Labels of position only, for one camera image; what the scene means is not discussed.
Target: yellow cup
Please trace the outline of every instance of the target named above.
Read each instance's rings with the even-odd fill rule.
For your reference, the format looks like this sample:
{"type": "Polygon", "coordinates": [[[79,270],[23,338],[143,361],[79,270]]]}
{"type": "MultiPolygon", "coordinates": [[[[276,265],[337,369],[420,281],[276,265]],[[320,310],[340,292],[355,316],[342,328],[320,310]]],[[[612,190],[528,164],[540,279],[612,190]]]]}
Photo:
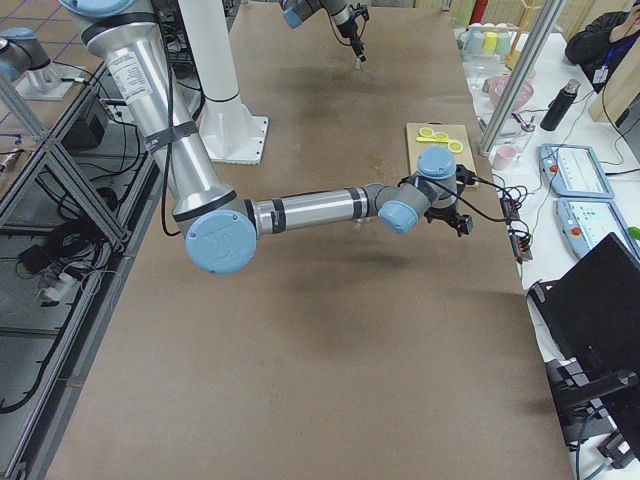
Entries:
{"type": "Polygon", "coordinates": [[[487,32],[484,36],[484,44],[482,45],[482,52],[487,55],[493,55],[496,53],[496,46],[498,45],[498,34],[496,32],[487,32]]]}

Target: black monitor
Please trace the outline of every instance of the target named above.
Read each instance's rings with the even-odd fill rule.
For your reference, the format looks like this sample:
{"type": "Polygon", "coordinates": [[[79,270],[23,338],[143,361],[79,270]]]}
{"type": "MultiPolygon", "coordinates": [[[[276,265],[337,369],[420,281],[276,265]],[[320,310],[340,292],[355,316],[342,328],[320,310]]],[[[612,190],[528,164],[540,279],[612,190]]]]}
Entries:
{"type": "MultiPolygon", "coordinates": [[[[545,296],[552,337],[590,381],[624,369],[640,375],[640,262],[618,237],[605,237],[545,296]]],[[[601,400],[640,458],[640,385],[601,400]]]]}

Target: robotic arm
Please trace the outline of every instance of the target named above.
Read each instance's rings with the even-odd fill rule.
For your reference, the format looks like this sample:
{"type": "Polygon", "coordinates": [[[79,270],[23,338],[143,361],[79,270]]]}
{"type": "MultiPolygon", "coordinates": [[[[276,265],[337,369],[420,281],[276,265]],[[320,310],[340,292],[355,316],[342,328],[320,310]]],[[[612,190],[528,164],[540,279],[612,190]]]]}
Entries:
{"type": "Polygon", "coordinates": [[[361,62],[366,60],[364,56],[364,43],[358,33],[356,18],[362,16],[364,21],[369,20],[369,11],[366,5],[352,7],[345,0],[279,0],[283,16],[291,28],[297,28],[316,13],[324,8],[333,23],[338,27],[342,38],[349,40],[349,44],[361,62]]]}
{"type": "Polygon", "coordinates": [[[253,257],[261,235],[376,215],[398,233],[423,215],[428,221],[446,221],[459,236],[470,233],[470,218],[456,207],[464,184],[473,182],[472,174],[456,167],[451,153],[440,147],[423,152],[418,171],[398,186],[369,184],[258,202],[240,199],[218,178],[179,91],[169,94],[171,72],[149,0],[60,1],[74,14],[87,49],[108,66],[155,162],[168,170],[176,202],[173,218],[191,260],[201,269],[240,270],[253,257]]]}
{"type": "Polygon", "coordinates": [[[14,82],[24,72],[39,92],[46,93],[60,85],[49,55],[31,30],[18,27],[0,32],[0,74],[14,82]]]}

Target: pink cup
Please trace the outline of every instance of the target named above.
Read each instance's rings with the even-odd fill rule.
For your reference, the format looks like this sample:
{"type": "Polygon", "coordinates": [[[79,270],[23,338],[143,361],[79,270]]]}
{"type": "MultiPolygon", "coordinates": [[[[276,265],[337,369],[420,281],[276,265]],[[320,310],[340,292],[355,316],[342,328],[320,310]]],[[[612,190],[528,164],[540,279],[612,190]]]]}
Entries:
{"type": "Polygon", "coordinates": [[[493,169],[505,170],[513,159],[518,155],[518,150],[512,145],[500,145],[496,149],[496,154],[493,157],[493,169]]]}

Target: black water bottle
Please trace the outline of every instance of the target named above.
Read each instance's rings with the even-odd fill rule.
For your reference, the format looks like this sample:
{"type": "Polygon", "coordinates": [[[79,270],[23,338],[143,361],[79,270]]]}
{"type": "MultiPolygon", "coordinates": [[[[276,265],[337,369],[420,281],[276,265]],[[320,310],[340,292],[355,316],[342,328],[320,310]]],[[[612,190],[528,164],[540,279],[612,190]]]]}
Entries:
{"type": "Polygon", "coordinates": [[[569,80],[569,83],[558,92],[558,96],[551,102],[549,111],[540,122],[540,128],[553,132],[558,127],[560,120],[564,118],[567,110],[569,110],[569,107],[578,96],[579,87],[580,82],[573,79],[569,80]]]}

